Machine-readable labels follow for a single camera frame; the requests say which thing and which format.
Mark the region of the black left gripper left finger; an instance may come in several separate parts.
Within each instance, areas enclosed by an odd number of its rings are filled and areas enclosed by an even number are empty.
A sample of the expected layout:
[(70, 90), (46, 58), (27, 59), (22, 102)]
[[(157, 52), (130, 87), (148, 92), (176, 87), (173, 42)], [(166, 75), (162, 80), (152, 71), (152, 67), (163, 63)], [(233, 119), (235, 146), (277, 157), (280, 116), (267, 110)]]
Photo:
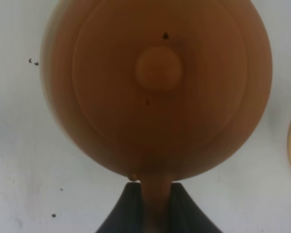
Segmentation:
[(143, 201), (141, 185), (130, 182), (102, 223), (97, 233), (141, 233), (143, 226)]

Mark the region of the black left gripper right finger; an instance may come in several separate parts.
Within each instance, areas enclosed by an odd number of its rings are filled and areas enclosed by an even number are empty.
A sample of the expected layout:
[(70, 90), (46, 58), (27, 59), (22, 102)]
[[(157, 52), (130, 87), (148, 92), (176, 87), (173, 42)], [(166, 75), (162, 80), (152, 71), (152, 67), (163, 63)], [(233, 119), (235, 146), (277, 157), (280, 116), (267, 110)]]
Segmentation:
[(168, 231), (170, 233), (222, 232), (202, 212), (180, 183), (173, 183), (171, 186)]

